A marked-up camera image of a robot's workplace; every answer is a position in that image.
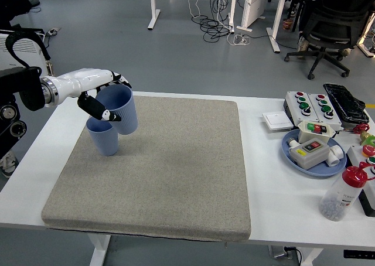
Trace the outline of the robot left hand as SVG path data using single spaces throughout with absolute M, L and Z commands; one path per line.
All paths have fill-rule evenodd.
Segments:
M 99 91 L 112 82 L 130 87 L 128 80 L 121 74 L 110 70 L 83 68 L 52 78 L 51 82 L 55 87 L 52 105 L 59 105 L 68 97 L 77 98 L 78 106 L 92 117 L 102 121 L 121 121 L 118 114 L 88 95 L 88 91 Z

